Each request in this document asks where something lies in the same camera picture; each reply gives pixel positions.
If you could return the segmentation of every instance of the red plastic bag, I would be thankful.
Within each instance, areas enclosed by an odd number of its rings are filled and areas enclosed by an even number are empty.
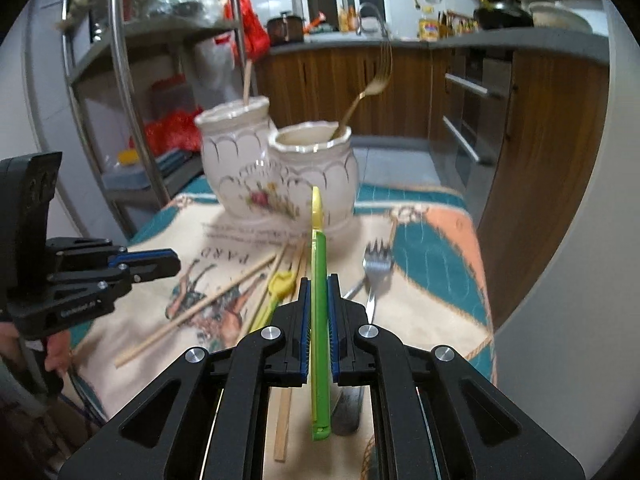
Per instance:
[[[271,43],[269,41],[269,35],[264,30],[258,16],[254,12],[254,8],[251,4],[251,0],[240,0],[240,12],[242,14],[242,26],[244,27],[244,46],[246,49],[246,55],[248,59],[256,61],[262,56],[266,56],[269,51]],[[233,12],[231,10],[231,1],[228,0],[225,4],[225,18],[231,20]],[[227,43],[231,41],[231,35],[216,38],[216,43]],[[239,61],[238,47],[235,42],[231,45],[234,51],[234,59],[236,63]]]
[[[146,142],[154,156],[162,155],[174,148],[200,151],[200,131],[193,121],[202,108],[193,112],[174,110],[159,121],[145,126]],[[133,139],[129,139],[129,147],[134,148]]]

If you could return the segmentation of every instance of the drawer handle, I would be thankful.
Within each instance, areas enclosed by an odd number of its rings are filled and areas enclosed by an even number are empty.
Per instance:
[[[457,85],[462,86],[462,88],[469,90],[471,92],[473,92],[476,95],[479,95],[480,97],[489,97],[491,96],[491,92],[489,92],[488,88],[485,88],[484,86],[480,86],[476,83],[473,83],[467,79],[464,79],[463,77],[459,77],[457,75],[453,75],[453,74],[449,74],[446,73],[444,75],[445,79],[448,79],[449,81],[451,81],[452,83],[455,83]]]
[[[454,136],[460,147],[465,150],[466,154],[471,158],[472,161],[474,161],[476,164],[490,164],[489,160],[478,155],[478,152],[474,150],[473,146],[468,143],[464,135],[460,133],[460,131],[453,125],[453,123],[449,121],[449,119],[447,119],[445,116],[442,116],[442,122],[447,127],[447,130],[451,132],[451,135]]]

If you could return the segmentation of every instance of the gray countertop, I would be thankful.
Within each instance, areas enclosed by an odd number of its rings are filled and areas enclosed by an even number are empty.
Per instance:
[[[304,43],[273,47],[270,53],[272,56],[276,56],[319,48],[378,46],[380,41],[379,35],[363,34],[358,36],[354,32],[328,32],[306,36]],[[609,38],[562,28],[523,27],[483,30],[434,43],[411,38],[393,38],[392,44],[400,48],[423,48],[425,50],[455,47],[548,50],[609,64]]]

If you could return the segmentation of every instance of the white ceramic pot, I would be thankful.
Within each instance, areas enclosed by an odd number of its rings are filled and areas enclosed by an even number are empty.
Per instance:
[[[353,217],[358,192],[358,163],[351,149],[351,129],[337,140],[325,139],[338,123],[302,123],[283,128],[269,137],[264,169],[270,178],[251,195],[259,208],[292,220],[297,229],[311,227],[311,192],[322,195],[324,230],[339,229]]]
[[[264,158],[268,138],[277,133],[269,117],[269,99],[264,96],[232,101],[206,110],[195,118],[202,133],[202,165],[211,189],[226,211],[243,220],[264,217],[264,212],[243,203],[238,186],[224,186],[237,181],[242,168]]]

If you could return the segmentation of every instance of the yellow spoon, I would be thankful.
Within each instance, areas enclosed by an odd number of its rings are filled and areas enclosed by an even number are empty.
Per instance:
[[[249,330],[249,332],[254,332],[255,330],[259,330],[267,326],[278,304],[293,292],[295,286],[296,275],[292,270],[280,270],[279,272],[276,272],[268,286],[271,299],[269,300],[269,303],[261,307],[255,315],[254,322],[252,323],[251,330]]]

